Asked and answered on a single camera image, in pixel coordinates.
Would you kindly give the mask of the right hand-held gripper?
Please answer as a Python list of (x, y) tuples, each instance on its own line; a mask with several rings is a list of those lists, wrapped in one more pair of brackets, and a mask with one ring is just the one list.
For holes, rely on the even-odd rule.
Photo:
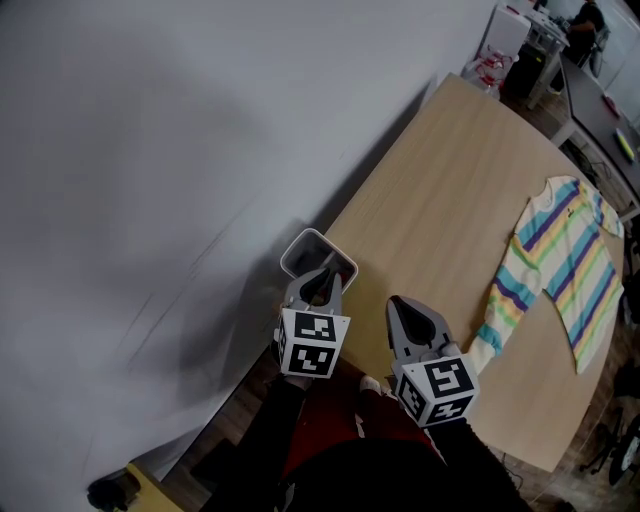
[(421, 428), (468, 416), (479, 394), (471, 358), (451, 341), (444, 317), (415, 299), (393, 295), (386, 304), (389, 346), (396, 359), (404, 350), (436, 350), (396, 360), (395, 396)]

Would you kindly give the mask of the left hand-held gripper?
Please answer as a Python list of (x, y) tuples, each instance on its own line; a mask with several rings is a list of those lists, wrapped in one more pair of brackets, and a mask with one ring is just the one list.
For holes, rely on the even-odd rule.
[(342, 279), (334, 272), (328, 302), (311, 305), (330, 271), (318, 268), (287, 287), (273, 333), (273, 349), (284, 375), (328, 379), (333, 374), (351, 318), (342, 315)]

